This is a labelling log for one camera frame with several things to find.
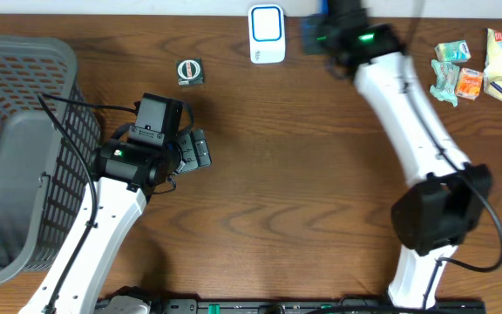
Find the dark green round-label box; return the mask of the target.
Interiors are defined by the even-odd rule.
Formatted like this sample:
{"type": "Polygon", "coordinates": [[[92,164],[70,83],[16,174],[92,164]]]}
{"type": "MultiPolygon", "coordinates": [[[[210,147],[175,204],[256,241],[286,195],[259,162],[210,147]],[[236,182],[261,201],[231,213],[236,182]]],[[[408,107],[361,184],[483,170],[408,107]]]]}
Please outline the dark green round-label box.
{"type": "Polygon", "coordinates": [[[204,83],[204,69],[201,58],[184,59],[176,63],[178,84],[202,85],[204,83]]]}

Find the teal wrapper packet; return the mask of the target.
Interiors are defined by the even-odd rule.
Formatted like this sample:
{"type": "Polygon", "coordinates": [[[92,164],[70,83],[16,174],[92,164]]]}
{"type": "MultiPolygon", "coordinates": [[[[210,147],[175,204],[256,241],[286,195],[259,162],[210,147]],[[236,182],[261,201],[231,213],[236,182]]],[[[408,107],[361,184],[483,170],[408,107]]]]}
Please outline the teal wrapper packet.
{"type": "Polygon", "coordinates": [[[455,88],[458,82],[460,67],[451,62],[440,62],[436,59],[431,61],[431,67],[436,74],[437,82],[430,87],[430,94],[439,101],[458,105],[458,96],[455,88]]]}

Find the green tissue pack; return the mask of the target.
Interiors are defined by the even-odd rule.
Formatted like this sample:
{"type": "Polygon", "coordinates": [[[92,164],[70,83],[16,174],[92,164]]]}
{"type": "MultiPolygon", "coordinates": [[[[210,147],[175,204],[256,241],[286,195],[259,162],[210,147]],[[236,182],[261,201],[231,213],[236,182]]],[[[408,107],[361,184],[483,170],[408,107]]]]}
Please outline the green tissue pack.
{"type": "Polygon", "coordinates": [[[465,40],[437,44],[435,52],[440,62],[458,64],[465,63],[471,58],[471,53],[465,40]]]}

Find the orange snack packet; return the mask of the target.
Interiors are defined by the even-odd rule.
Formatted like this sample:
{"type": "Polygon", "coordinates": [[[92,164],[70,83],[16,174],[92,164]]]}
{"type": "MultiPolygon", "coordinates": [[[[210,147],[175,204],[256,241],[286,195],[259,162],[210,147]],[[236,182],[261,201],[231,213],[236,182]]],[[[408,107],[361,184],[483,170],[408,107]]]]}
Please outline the orange snack packet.
{"type": "Polygon", "coordinates": [[[481,91],[483,73],[469,68],[462,68],[458,75],[455,94],[458,97],[475,100],[481,91]]]}

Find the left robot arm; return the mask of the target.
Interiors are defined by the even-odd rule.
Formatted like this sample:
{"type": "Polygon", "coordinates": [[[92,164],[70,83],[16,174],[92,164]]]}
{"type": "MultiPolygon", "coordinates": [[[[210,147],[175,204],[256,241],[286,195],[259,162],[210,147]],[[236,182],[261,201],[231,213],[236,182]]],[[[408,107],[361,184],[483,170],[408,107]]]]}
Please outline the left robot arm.
{"type": "Polygon", "coordinates": [[[200,129],[172,143],[109,140],[95,152],[95,172],[68,236],[23,313],[92,313],[132,225],[175,175],[212,163],[200,129]]]}

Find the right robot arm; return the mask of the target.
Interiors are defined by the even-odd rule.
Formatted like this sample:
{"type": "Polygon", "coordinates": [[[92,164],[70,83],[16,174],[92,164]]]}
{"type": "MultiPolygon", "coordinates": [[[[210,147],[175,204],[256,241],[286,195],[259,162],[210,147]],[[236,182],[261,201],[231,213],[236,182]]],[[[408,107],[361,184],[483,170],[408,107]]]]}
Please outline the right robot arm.
{"type": "Polygon", "coordinates": [[[401,243],[390,305],[404,313],[434,311],[438,283],[458,247],[491,211],[492,175],[474,165],[446,131],[422,90],[407,44],[389,24],[373,24],[364,9],[306,17],[304,50],[325,55],[335,79],[349,79],[378,117],[403,169],[407,191],[392,206],[401,243]]]}

